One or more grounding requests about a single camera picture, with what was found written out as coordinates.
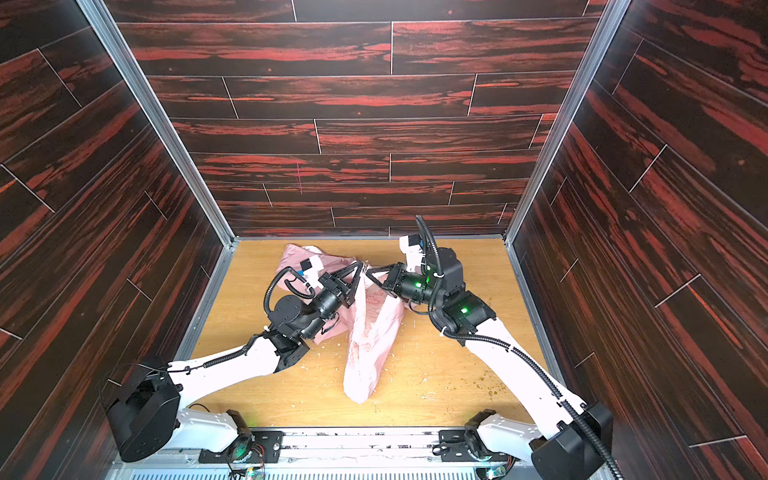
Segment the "pink zip jacket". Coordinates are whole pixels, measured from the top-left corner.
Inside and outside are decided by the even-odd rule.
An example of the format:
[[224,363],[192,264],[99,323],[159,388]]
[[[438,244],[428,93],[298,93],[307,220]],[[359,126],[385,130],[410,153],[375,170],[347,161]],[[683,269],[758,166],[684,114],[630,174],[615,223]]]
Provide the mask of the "pink zip jacket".
[[[323,273],[331,273],[353,263],[353,257],[335,256],[309,245],[289,244],[278,264],[299,271],[299,263],[318,255]],[[343,333],[348,334],[348,355],[343,388],[348,398],[362,404],[374,393],[384,364],[389,357],[405,313],[405,303],[375,286],[366,276],[360,279],[354,304],[339,309],[330,325],[314,338],[319,344]]]

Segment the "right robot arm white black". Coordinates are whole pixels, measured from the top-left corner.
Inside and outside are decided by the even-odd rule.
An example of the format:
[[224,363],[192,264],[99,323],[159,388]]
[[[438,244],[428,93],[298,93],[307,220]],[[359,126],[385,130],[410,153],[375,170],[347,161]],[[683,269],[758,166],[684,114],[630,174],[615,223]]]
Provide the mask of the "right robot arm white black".
[[589,479],[601,467],[623,478],[612,454],[612,413],[599,403],[587,404],[524,350],[498,314],[467,289],[452,249],[422,245],[407,262],[366,275],[389,295],[422,306],[440,335],[482,360],[528,412],[528,423],[492,409],[476,414],[465,424],[461,442],[471,457],[525,462],[542,479]]

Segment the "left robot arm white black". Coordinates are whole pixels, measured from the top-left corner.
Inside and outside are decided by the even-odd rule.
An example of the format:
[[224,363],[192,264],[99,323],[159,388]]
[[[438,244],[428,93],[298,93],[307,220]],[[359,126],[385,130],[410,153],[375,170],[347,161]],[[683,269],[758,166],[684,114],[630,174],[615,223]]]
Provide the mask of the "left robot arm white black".
[[165,363],[150,357],[136,365],[109,396],[106,416],[119,456],[136,462],[163,449],[201,449],[239,461],[248,456],[252,431],[236,410],[192,409],[197,400],[246,380],[297,364],[308,341],[342,307],[355,301],[364,265],[360,261],[323,273],[320,287],[295,288],[277,302],[263,300],[269,325],[244,345],[217,354]]

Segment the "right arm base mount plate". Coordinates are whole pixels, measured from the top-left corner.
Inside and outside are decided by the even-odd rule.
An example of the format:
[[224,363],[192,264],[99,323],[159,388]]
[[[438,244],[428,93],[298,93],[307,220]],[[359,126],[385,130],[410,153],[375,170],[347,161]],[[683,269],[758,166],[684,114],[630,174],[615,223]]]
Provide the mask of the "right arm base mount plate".
[[504,453],[491,453],[479,447],[479,443],[466,438],[463,429],[438,431],[438,442],[432,447],[432,454],[443,462],[517,462],[515,457]]

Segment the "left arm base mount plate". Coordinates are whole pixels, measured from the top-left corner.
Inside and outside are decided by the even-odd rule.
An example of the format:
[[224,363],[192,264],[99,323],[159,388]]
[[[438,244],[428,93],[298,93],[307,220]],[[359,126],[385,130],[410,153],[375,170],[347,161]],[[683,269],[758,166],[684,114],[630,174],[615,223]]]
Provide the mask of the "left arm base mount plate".
[[284,432],[280,430],[253,430],[249,437],[236,440],[221,453],[202,450],[200,464],[273,464],[280,458]]

